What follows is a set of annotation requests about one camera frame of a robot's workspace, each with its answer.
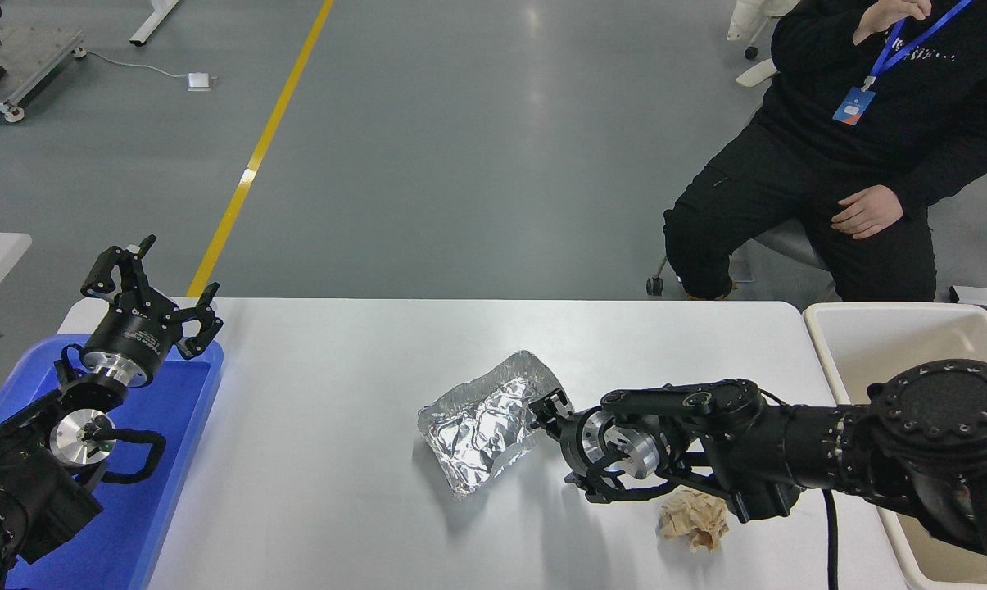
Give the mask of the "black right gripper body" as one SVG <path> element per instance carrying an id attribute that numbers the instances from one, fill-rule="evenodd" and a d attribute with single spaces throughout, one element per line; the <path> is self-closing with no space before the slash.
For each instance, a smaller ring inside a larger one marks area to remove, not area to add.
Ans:
<path id="1" fill-rule="evenodd" d="M 557 415 L 558 444 L 571 471 L 562 479 L 565 483 L 588 483 L 591 460 L 583 442 L 586 425 L 595 410 Z"/>

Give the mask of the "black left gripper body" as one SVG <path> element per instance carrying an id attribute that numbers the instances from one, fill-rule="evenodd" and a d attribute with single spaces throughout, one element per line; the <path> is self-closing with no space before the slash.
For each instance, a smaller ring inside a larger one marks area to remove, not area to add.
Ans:
<path id="1" fill-rule="evenodd" d="M 110 301 L 110 309 L 84 345 L 84 368 L 116 381 L 152 381 L 179 337 L 166 316 L 178 303 L 136 307 Z"/>

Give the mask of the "person's left hand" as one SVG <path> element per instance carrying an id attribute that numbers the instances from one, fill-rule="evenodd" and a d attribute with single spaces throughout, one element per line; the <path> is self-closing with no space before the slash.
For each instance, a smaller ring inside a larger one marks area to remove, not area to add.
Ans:
<path id="1" fill-rule="evenodd" d="M 851 239 L 871 238 L 903 217 L 903 207 L 889 187 L 875 184 L 838 202 L 841 212 L 831 217 L 831 228 Z"/>

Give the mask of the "person's right hand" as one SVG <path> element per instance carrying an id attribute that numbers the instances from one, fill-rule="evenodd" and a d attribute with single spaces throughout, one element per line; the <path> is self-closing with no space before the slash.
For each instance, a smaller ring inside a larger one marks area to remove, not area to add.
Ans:
<path id="1" fill-rule="evenodd" d="M 860 16 L 856 30 L 852 34 L 852 44 L 860 45 L 874 34 L 889 30 L 894 24 L 908 18 L 923 21 L 931 13 L 931 1 L 876 1 Z"/>

